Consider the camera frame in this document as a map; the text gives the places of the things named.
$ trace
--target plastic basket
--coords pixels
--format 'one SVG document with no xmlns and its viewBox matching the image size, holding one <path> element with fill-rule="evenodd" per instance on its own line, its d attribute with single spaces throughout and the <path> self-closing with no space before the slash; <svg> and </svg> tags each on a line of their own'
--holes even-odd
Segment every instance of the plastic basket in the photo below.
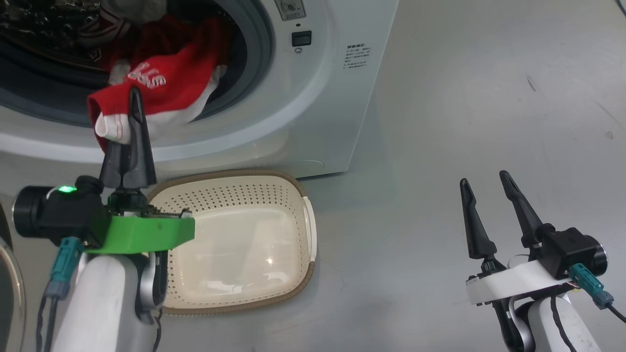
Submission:
<svg viewBox="0 0 626 352">
<path fill-rule="evenodd" d="M 315 268 L 315 217 L 304 189 L 266 170 L 166 182 L 148 197 L 165 212 L 189 209 L 194 240 L 170 251 L 165 314 L 234 313 L 294 297 Z"/>
</svg>

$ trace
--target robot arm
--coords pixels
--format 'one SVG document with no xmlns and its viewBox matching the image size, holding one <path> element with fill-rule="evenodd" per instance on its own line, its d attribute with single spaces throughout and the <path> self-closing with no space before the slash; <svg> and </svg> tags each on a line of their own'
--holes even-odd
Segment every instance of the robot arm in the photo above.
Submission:
<svg viewBox="0 0 626 352">
<path fill-rule="evenodd" d="M 193 239 L 195 223 L 187 210 L 160 212 L 141 192 L 157 177 L 137 88 L 130 93 L 128 119 L 131 144 L 109 142 L 99 179 L 80 176 L 75 187 L 29 186 L 16 198 L 18 233 L 59 246 L 39 309 L 38 352 L 51 350 L 56 304 L 67 297 L 77 266 L 76 289 L 55 352 L 149 352 L 158 346 L 155 312 L 167 291 L 168 251 Z M 115 190 L 106 205 L 104 187 Z M 47 299 L 51 308 L 44 344 L 41 322 Z"/>
<path fill-rule="evenodd" d="M 600 351 L 569 303 L 567 292 L 576 287 L 573 277 L 577 283 L 586 282 L 579 281 L 577 274 L 585 273 L 593 281 L 606 272 L 603 247 L 575 228 L 556 231 L 552 225 L 542 223 L 511 175 L 501 171 L 500 179 L 515 208 L 522 230 L 521 242 L 528 248 L 529 258 L 511 269 L 495 258 L 497 249 L 478 216 L 474 193 L 469 182 L 461 180 L 469 257 L 483 260 L 481 273 L 466 281 L 470 303 L 490 304 L 494 308 L 511 352 Z M 608 293 L 602 287 L 595 293 L 594 301 L 606 308 L 612 298 L 607 299 Z M 528 302 L 516 308 L 515 303 L 522 299 Z"/>
</svg>

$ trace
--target clothing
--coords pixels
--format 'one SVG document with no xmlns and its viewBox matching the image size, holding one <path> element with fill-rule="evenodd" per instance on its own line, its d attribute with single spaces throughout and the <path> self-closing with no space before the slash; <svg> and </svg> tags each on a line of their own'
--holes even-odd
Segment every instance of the clothing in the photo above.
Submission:
<svg viewBox="0 0 626 352">
<path fill-rule="evenodd" d="M 113 70 L 126 63 L 122 82 L 88 97 L 89 116 L 103 150 L 106 140 L 130 143 L 130 89 L 139 87 L 151 139 L 183 125 L 203 110 L 225 71 L 230 33 L 219 18 L 198 28 L 165 15 L 144 25 L 138 36 L 104 44 L 101 66 Z"/>
<path fill-rule="evenodd" d="M 98 18 L 79 29 L 77 42 L 95 48 L 123 38 L 133 27 L 158 21 L 166 13 L 166 0 L 103 0 Z"/>
</svg>

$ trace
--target teal connector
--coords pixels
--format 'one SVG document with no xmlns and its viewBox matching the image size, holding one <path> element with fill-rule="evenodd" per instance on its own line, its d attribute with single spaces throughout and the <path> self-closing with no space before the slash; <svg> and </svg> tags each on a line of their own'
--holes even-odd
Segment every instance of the teal connector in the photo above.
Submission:
<svg viewBox="0 0 626 352">
<path fill-rule="evenodd" d="M 568 271 L 570 279 L 580 286 L 585 292 L 589 293 L 589 296 L 593 299 L 593 302 L 600 309 L 605 309 L 607 303 L 614 301 L 613 296 L 607 291 L 604 291 L 604 285 L 593 275 L 587 267 L 578 263 L 570 267 Z"/>
<path fill-rule="evenodd" d="M 59 251 L 56 253 L 56 259 L 50 270 L 46 297 L 64 299 L 68 296 L 69 282 L 84 249 L 83 243 L 75 237 L 66 237 L 61 240 Z"/>
</svg>

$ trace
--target basket handle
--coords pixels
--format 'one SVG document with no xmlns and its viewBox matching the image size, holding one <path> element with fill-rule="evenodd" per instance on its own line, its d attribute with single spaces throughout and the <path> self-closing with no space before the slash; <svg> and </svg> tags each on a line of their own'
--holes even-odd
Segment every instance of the basket handle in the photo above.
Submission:
<svg viewBox="0 0 626 352">
<path fill-rule="evenodd" d="M 313 206 L 308 197 L 303 197 L 304 200 L 304 219 L 307 224 L 307 239 L 309 240 L 309 254 L 311 261 L 314 262 L 317 256 L 317 227 L 315 224 L 315 214 L 313 213 Z"/>
</svg>

